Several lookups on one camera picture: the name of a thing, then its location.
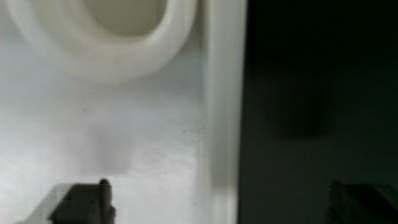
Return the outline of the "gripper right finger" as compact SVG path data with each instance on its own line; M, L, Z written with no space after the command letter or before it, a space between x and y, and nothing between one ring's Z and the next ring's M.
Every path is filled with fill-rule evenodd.
M398 190L388 184L332 183L324 224L398 224Z

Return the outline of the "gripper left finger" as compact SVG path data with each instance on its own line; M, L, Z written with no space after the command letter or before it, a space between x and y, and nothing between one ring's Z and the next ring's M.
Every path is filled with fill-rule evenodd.
M115 224L111 185L106 179L95 184L74 184L47 216L49 224Z

